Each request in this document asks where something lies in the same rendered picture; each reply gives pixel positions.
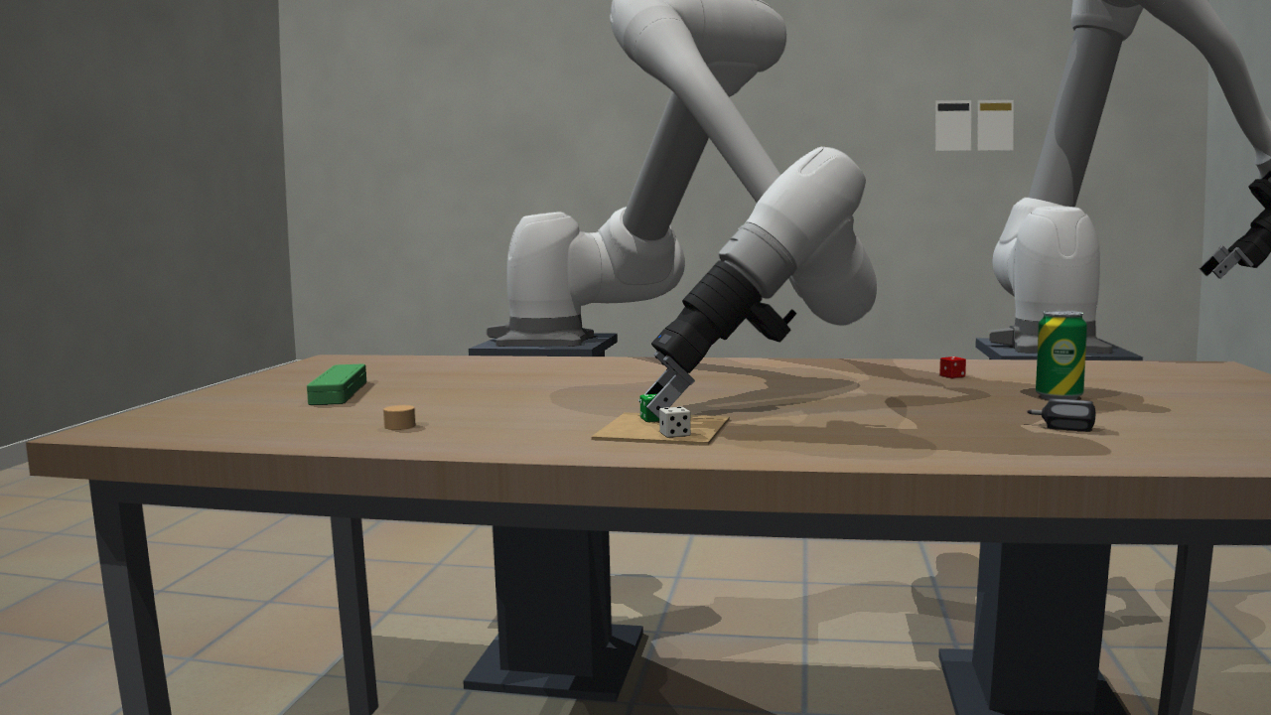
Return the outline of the green die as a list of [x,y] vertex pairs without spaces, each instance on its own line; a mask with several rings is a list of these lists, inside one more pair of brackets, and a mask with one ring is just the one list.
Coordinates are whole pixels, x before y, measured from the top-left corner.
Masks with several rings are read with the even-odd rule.
[[649,411],[647,408],[647,405],[652,401],[653,398],[655,394],[641,395],[641,418],[643,418],[644,422],[658,422],[658,418],[655,417],[655,413]]

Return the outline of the tan short cylinder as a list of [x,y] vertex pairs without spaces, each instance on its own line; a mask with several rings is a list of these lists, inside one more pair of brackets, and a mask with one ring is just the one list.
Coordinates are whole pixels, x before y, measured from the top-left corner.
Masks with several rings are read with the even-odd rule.
[[416,406],[411,406],[411,404],[385,406],[384,427],[386,431],[403,431],[416,427]]

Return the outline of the green soda can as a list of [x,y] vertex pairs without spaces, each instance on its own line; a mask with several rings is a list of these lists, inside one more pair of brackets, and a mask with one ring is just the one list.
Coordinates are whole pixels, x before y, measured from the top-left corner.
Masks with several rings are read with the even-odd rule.
[[1083,312],[1043,311],[1037,331],[1036,392],[1043,399],[1083,395],[1085,323]]

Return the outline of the red die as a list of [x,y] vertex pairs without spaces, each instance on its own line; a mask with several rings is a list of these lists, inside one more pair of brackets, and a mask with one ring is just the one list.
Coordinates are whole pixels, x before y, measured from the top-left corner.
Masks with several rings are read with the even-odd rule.
[[941,376],[944,378],[965,378],[966,359],[961,357],[942,357]]

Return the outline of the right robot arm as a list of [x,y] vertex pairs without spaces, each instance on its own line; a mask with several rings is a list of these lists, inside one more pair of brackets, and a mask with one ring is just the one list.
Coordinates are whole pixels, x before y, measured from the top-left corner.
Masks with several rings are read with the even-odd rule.
[[624,53],[677,97],[663,107],[630,202],[597,232],[561,212],[524,216],[513,229],[511,320],[487,329],[494,345],[581,345],[594,338],[581,305],[674,290],[685,262],[671,222],[709,137],[758,201],[746,222],[799,267],[791,288],[811,312],[838,326],[871,312],[877,279],[853,231],[863,171],[843,151],[813,149],[780,175],[728,98],[779,61],[780,14],[763,0],[613,0],[610,25]]

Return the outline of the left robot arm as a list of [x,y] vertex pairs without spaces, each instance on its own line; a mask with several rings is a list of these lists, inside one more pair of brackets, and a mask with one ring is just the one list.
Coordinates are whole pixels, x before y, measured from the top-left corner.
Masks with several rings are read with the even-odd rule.
[[1271,171],[1271,121],[1239,47],[1207,0],[1071,0],[1074,38],[1035,182],[1030,197],[1010,210],[993,253],[996,279],[1014,297],[1014,326],[990,330],[990,343],[1036,353],[1043,311],[1075,311],[1085,321],[1085,352],[1112,354],[1113,345],[1097,338],[1097,230],[1075,204],[1120,47],[1132,36],[1143,8],[1204,55],[1256,149],[1260,180]]

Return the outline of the white die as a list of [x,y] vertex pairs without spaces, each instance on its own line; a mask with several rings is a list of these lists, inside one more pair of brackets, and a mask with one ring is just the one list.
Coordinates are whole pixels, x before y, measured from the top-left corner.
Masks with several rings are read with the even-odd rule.
[[690,411],[684,406],[667,406],[658,410],[658,431],[663,436],[690,436]]

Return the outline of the tan mat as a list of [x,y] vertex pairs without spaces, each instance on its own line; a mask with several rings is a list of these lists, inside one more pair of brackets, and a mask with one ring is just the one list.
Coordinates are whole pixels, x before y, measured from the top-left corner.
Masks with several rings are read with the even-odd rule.
[[644,422],[641,413],[622,413],[616,420],[602,427],[592,439],[608,439],[608,442],[647,442],[669,444],[710,444],[712,439],[727,424],[730,417],[691,417],[690,436],[663,436],[658,431],[658,422]]

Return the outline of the green rounded box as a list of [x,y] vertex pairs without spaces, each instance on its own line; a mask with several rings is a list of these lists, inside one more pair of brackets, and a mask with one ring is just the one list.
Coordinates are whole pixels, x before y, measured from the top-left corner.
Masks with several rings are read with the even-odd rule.
[[308,404],[344,404],[366,384],[366,363],[336,363],[306,384]]

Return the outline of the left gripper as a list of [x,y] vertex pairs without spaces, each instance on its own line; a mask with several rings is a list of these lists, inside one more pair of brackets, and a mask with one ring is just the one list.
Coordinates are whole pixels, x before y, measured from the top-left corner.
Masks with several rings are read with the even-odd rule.
[[[1251,229],[1233,243],[1232,246],[1225,248],[1221,245],[1213,257],[1204,262],[1200,271],[1204,276],[1215,276],[1221,279],[1227,271],[1232,271],[1235,263],[1257,268],[1271,251],[1271,183],[1268,178],[1271,171],[1262,178],[1262,180],[1256,180],[1248,185],[1260,204],[1265,207],[1263,212],[1251,224]],[[1218,265],[1216,265],[1218,264]]]

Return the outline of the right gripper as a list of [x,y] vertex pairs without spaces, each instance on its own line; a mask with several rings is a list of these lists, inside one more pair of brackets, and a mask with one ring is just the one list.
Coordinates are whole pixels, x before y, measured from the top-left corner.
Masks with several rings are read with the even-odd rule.
[[744,320],[769,340],[780,343],[797,312],[780,317],[771,305],[760,302],[774,297],[794,271],[797,263],[775,237],[755,224],[744,224],[719,250],[719,262],[683,300],[684,311],[655,338],[655,358],[667,370],[644,392],[655,394],[648,410],[658,418],[661,408],[671,406],[695,381],[688,372],[710,345],[727,340]]

